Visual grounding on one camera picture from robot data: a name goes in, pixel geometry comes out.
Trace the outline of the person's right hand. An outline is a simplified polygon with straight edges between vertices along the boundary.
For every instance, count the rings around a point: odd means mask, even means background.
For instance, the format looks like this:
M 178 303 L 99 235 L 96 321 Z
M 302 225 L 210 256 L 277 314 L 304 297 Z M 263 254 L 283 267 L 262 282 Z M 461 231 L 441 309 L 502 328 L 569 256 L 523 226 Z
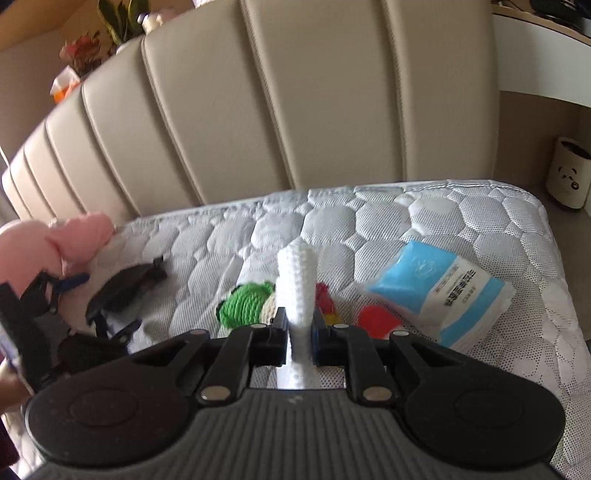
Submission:
M 20 407 L 30 397 L 30 392 L 6 360 L 0 370 L 0 413 Z

